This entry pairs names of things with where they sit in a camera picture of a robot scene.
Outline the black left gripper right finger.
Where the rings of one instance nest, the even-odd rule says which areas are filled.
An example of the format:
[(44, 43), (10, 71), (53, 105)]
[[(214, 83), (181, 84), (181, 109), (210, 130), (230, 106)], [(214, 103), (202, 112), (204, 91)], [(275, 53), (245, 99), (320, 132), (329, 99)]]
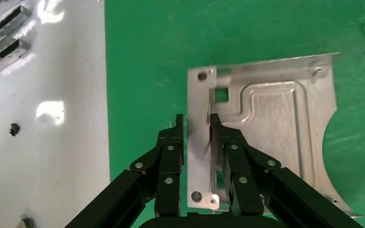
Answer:
[(357, 228), (359, 224), (242, 132), (210, 115), (211, 151), (224, 158), (233, 228)]

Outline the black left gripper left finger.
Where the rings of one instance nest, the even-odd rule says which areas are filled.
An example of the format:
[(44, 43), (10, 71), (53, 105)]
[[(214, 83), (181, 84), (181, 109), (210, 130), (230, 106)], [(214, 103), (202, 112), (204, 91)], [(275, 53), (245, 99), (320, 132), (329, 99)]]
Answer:
[(123, 170), (74, 219), (68, 228), (130, 228), (151, 200), (155, 217), (143, 228), (171, 228), (181, 211), (183, 115), (159, 131), (156, 145)]

